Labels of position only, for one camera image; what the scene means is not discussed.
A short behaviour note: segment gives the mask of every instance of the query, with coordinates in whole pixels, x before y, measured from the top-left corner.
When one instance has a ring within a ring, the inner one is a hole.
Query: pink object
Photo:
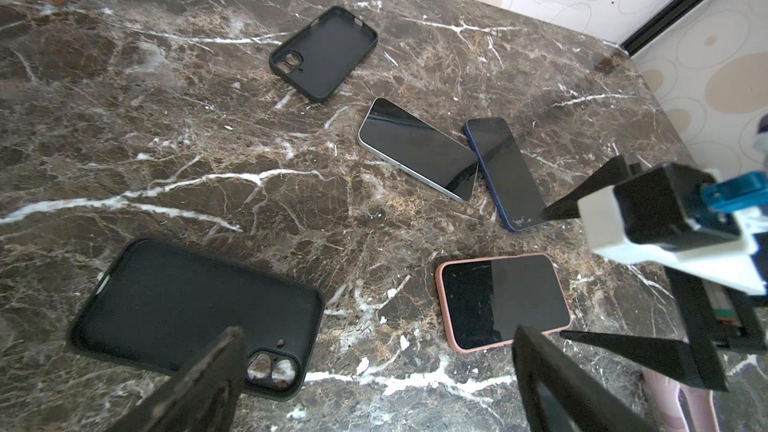
[[[517,257],[527,257],[529,255],[543,255],[545,256],[550,262],[552,262],[552,259],[549,258],[546,254],[536,253],[536,254],[520,254],[520,255],[500,255],[498,257],[480,257],[480,258],[468,258],[466,260],[453,260],[450,262],[444,262],[443,264],[440,264],[439,267],[437,267],[437,271],[435,272],[435,282],[437,283],[437,296],[440,299],[440,309],[442,310],[442,322],[446,326],[446,337],[448,339],[448,345],[451,346],[453,350],[456,350],[457,352],[462,352],[463,354],[466,354],[467,352],[475,352],[477,350],[485,350],[490,349],[494,347],[500,347],[502,345],[511,344],[513,340],[503,341],[503,342],[496,342],[494,344],[485,345],[483,347],[476,347],[471,349],[464,349],[458,346],[456,343],[456,337],[453,335],[453,326],[451,326],[451,313],[448,310],[448,300],[446,299],[446,288],[442,284],[442,270],[450,264],[466,264],[467,262],[480,262],[484,260],[497,260],[500,258],[517,258]],[[560,281],[558,280],[558,285],[560,286],[560,293],[563,294],[563,301],[565,301],[565,294],[563,293],[563,286],[560,284]],[[552,332],[562,331],[569,327],[571,327],[571,322],[573,321],[573,316],[571,315],[570,309],[568,310],[568,316],[570,320],[568,323],[563,327],[553,328],[551,331],[545,331],[542,332],[543,334],[550,334]]]
[[[664,432],[690,432],[680,406],[680,391],[688,401],[690,418],[696,432],[720,432],[715,415],[712,390],[682,385],[655,370],[643,368],[643,376],[653,396],[656,412],[664,425]]]

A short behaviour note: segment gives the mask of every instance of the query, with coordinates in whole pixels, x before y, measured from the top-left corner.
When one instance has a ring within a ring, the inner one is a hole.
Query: silver phone edge
[[[457,195],[456,195],[456,194],[454,194],[453,192],[450,192],[450,191],[449,191],[449,190],[447,190],[446,188],[443,188],[443,187],[441,187],[440,185],[438,185],[437,183],[435,183],[435,182],[433,182],[433,181],[429,180],[427,177],[424,177],[423,175],[419,174],[418,172],[416,172],[416,171],[414,171],[414,170],[412,170],[412,169],[410,169],[410,168],[408,168],[408,167],[404,166],[403,164],[401,164],[400,162],[398,162],[398,161],[397,161],[397,160],[395,160],[394,158],[391,158],[390,156],[388,156],[388,155],[387,155],[387,154],[385,154],[384,152],[381,152],[381,151],[380,151],[380,150],[378,150],[378,149],[374,149],[372,146],[370,146],[370,145],[366,144],[366,143],[365,143],[365,142],[362,140],[362,138],[360,137],[360,131],[362,130],[362,126],[364,126],[364,125],[366,124],[366,120],[368,120],[368,116],[369,116],[369,115],[370,115],[370,113],[371,113],[371,109],[373,108],[373,104],[374,104],[374,103],[376,103],[376,101],[377,101],[377,100],[379,100],[379,99],[389,100],[389,99],[386,99],[385,97],[377,97],[377,98],[375,98],[375,99],[373,100],[373,102],[371,102],[371,105],[370,105],[370,107],[368,108],[368,112],[366,113],[366,116],[365,116],[365,117],[362,119],[362,124],[360,124],[360,128],[357,130],[357,143],[359,143],[359,144],[360,144],[360,147],[362,147],[363,149],[367,150],[368,152],[370,152],[370,153],[371,153],[371,154],[373,154],[374,156],[377,156],[377,157],[379,157],[379,158],[382,158],[382,159],[384,159],[386,162],[389,162],[389,163],[390,163],[390,164],[392,164],[394,167],[397,167],[397,168],[399,168],[400,170],[402,170],[403,172],[405,172],[405,173],[406,173],[406,174],[408,174],[409,176],[411,176],[411,177],[413,177],[413,178],[417,178],[417,179],[418,179],[418,180],[420,180],[421,182],[424,182],[425,184],[427,184],[428,186],[430,186],[430,187],[434,188],[434,189],[435,189],[435,190],[437,190],[438,192],[442,192],[442,193],[446,194],[448,197],[450,197],[450,198],[453,198],[453,199],[454,199],[454,200],[456,200],[457,202],[462,202],[462,203],[466,202],[466,200],[464,200],[463,198],[461,198],[461,197],[457,196]],[[444,135],[444,136],[446,136],[447,138],[449,138],[449,139],[453,140],[454,142],[456,142],[456,143],[457,143],[457,144],[459,144],[460,146],[464,147],[464,145],[463,145],[461,142],[459,142],[458,140],[454,139],[453,137],[450,137],[448,134],[444,133],[443,131],[436,129],[434,126],[432,126],[432,124],[429,124],[429,123],[427,123],[427,122],[424,122],[424,123],[425,123],[425,124],[427,124],[428,126],[430,126],[431,128],[433,128],[434,130],[437,130],[438,132],[440,132],[441,134],[443,134],[443,135]],[[476,180],[477,180],[477,169],[475,168],[475,181],[476,181]],[[472,196],[472,194],[474,193],[474,191],[475,191],[475,183],[473,182],[473,183],[472,183],[472,192],[470,192],[470,194],[469,194],[469,196],[470,196],[470,197]]]

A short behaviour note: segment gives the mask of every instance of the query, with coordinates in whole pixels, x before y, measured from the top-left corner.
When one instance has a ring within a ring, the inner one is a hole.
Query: phone in pink case
[[[543,334],[571,325],[571,312],[545,254],[445,262],[435,273],[451,348],[474,352],[511,344],[519,325]]]

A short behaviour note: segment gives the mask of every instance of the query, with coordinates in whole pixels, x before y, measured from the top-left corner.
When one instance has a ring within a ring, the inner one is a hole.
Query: black phone case
[[[333,6],[270,54],[270,68],[314,102],[324,102],[373,50],[379,35],[347,9]],[[278,63],[289,54],[300,62],[290,72]]]
[[[268,374],[244,391],[288,400],[301,389],[325,301],[314,287],[152,238],[128,244],[68,332],[82,355],[171,375],[231,325],[250,358],[291,360],[280,388]]]

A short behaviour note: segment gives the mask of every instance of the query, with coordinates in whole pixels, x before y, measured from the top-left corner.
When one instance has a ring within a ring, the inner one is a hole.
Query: pink phone case
[[[448,301],[446,300],[446,289],[442,284],[442,270],[445,268],[445,266],[450,264],[465,264],[466,262],[480,262],[484,260],[497,260],[500,258],[517,258],[517,257],[527,257],[529,255],[543,255],[547,258],[547,260],[552,263],[552,259],[549,258],[546,254],[541,253],[535,253],[535,254],[520,254],[520,255],[501,255],[499,257],[480,257],[480,258],[469,258],[466,260],[454,260],[450,262],[444,262],[443,264],[440,264],[439,267],[437,267],[437,271],[435,272],[435,282],[437,283],[437,295],[440,299],[440,309],[442,310],[442,322],[446,326],[446,337],[448,338],[448,344],[450,344],[451,348],[453,350],[456,350],[457,352],[462,352],[463,354],[466,354],[467,352],[475,352],[477,350],[484,350],[484,349],[490,349],[494,347],[499,347],[506,344],[511,344],[513,340],[509,341],[503,341],[503,342],[496,342],[494,344],[484,345],[483,347],[476,347],[471,349],[463,349],[456,344],[456,338],[453,336],[453,326],[451,326],[451,313],[448,310]],[[558,280],[558,285],[560,286],[560,293],[563,294],[563,302],[565,302],[565,294],[563,293],[563,286],[560,284],[560,280]],[[573,321],[573,316],[571,315],[571,309],[568,309],[568,323],[564,325],[563,327],[559,328],[553,328],[550,331],[542,332],[543,334],[550,334],[552,332],[562,331],[569,327],[571,327],[571,322]]]

